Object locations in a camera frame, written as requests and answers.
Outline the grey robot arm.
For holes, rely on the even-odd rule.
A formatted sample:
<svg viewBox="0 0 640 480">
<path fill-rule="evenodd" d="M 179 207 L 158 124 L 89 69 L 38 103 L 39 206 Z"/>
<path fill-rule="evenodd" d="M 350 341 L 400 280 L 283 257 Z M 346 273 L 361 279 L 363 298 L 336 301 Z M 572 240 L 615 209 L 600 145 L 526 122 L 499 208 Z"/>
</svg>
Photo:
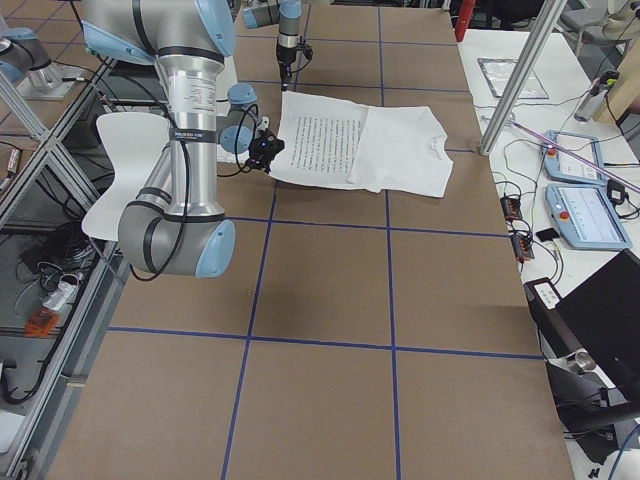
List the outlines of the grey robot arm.
<svg viewBox="0 0 640 480">
<path fill-rule="evenodd" d="M 268 172 L 285 147 L 262 127 L 247 83 L 227 92 L 217 115 L 217 77 L 236 47 L 225 1 L 88 1 L 87 46 L 99 55 L 156 69 L 167 98 L 168 142 L 118 225 L 118 243 L 134 272 L 222 275 L 236 230 L 217 200 L 217 150 L 249 154 L 247 169 Z"/>
<path fill-rule="evenodd" d="M 277 25 L 276 60 L 281 90 L 286 91 L 294 75 L 294 63 L 299 52 L 306 48 L 300 35 L 301 1 L 251 1 L 242 10 L 247 29 Z"/>
</svg>

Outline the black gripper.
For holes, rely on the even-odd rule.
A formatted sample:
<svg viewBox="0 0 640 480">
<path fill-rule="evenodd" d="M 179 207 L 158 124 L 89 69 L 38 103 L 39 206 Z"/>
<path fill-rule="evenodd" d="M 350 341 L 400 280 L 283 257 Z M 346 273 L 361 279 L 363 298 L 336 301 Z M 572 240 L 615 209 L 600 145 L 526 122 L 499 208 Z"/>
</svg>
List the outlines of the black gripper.
<svg viewBox="0 0 640 480">
<path fill-rule="evenodd" d="M 293 65 L 297 60 L 298 47 L 276 46 L 276 60 L 278 62 L 279 74 L 281 79 L 281 91 L 287 91 L 287 80 L 293 75 Z"/>
<path fill-rule="evenodd" d="M 249 145 L 249 168 L 270 170 L 275 156 L 283 151 L 285 142 L 269 129 L 261 130 Z"/>
</svg>

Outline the neighbour robot arm base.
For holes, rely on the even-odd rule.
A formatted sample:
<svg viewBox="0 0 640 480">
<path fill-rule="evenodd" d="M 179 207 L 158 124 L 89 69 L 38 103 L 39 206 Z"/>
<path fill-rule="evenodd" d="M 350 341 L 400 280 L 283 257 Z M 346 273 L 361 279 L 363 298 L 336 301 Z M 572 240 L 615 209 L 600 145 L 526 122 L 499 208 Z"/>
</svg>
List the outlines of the neighbour robot arm base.
<svg viewBox="0 0 640 480">
<path fill-rule="evenodd" d="M 29 28 L 1 33 L 1 73 L 28 100 L 62 100 L 85 77 L 82 67 L 55 63 Z"/>
</svg>

